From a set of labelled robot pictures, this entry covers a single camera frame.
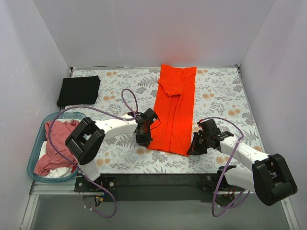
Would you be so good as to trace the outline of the orange t-shirt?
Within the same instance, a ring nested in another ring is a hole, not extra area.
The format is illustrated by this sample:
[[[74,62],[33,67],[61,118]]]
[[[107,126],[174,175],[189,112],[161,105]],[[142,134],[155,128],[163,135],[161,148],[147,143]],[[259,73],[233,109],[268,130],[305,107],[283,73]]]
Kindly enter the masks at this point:
[[[197,68],[161,66],[154,111],[151,150],[187,156],[191,145]]]

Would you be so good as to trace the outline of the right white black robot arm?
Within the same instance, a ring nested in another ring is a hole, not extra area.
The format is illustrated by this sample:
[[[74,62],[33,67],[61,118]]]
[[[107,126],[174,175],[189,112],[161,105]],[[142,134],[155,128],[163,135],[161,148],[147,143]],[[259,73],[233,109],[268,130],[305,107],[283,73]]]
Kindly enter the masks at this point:
[[[189,156],[202,155],[208,149],[215,149],[247,168],[243,170],[230,163],[221,166],[217,174],[204,183],[205,190],[226,191],[239,187],[255,193],[267,206],[297,193],[297,185],[282,155],[255,150],[242,143],[242,137],[236,138],[229,131],[222,132],[214,119],[202,119],[197,124],[200,130],[193,134],[187,152]]]

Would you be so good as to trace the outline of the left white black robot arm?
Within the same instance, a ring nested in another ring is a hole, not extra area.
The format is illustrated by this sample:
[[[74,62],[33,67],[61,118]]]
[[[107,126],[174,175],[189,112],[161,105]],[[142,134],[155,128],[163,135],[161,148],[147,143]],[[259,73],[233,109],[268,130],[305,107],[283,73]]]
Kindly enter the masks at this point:
[[[135,134],[136,143],[148,147],[151,143],[150,126],[158,120],[156,112],[149,108],[144,113],[128,113],[122,117],[93,121],[86,117],[68,136],[65,145],[77,160],[78,167],[87,177],[85,185],[96,192],[102,186],[101,173],[95,162],[104,141],[124,134]]]

